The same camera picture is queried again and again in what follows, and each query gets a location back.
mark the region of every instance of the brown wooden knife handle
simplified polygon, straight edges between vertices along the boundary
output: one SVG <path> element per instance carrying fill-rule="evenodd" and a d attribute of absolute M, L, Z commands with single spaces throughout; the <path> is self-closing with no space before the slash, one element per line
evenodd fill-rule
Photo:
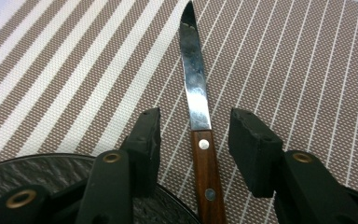
<path fill-rule="evenodd" d="M 200 220 L 204 224 L 227 223 L 212 131 L 192 131 L 191 146 Z"/>

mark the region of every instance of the metal blade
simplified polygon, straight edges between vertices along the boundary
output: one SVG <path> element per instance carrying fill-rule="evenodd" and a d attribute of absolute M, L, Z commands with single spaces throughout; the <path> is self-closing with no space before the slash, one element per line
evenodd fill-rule
<path fill-rule="evenodd" d="M 190 112 L 190 128 L 191 130 L 211 130 L 200 38 L 191 1 L 182 14 L 179 36 Z"/>

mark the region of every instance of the knife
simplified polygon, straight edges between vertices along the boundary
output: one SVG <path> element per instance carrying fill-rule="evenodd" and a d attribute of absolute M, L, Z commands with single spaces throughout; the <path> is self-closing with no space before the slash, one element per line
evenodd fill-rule
<path fill-rule="evenodd" d="M 179 36 L 190 114 L 199 217 L 202 223 L 226 223 L 223 191 L 208 109 L 200 38 L 191 1 L 182 14 Z"/>

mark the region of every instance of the striped fabric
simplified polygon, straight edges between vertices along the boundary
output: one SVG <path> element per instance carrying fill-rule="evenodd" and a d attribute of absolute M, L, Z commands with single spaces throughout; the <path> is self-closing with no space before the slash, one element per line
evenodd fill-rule
<path fill-rule="evenodd" d="M 118 148 L 161 108 L 158 182 L 196 209 L 179 20 L 187 0 L 22 0 L 0 12 L 0 161 Z M 358 3 L 195 0 L 229 223 L 277 223 L 227 149 L 231 107 L 358 190 Z"/>

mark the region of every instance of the knife tip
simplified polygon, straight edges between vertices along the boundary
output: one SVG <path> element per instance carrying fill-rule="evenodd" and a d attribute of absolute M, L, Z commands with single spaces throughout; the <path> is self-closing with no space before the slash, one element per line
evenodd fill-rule
<path fill-rule="evenodd" d="M 197 30 L 196 16 L 194 15 L 193 2 L 188 1 L 185 10 L 183 11 L 181 23 L 190 27 L 194 27 Z"/>

